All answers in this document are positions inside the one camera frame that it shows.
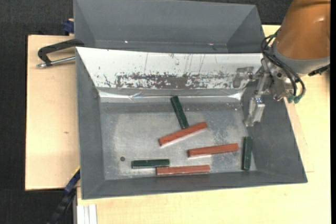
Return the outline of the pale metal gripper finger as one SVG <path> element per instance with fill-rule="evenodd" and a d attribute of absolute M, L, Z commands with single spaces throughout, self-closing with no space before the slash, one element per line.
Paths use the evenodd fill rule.
<path fill-rule="evenodd" d="M 245 117 L 243 123 L 246 127 L 251 127 L 256 122 L 256 110 L 257 108 L 257 101 L 255 97 L 252 97 L 248 103 L 248 113 Z"/>
<path fill-rule="evenodd" d="M 265 109 L 264 103 L 257 103 L 254 109 L 253 122 L 260 122 Z"/>

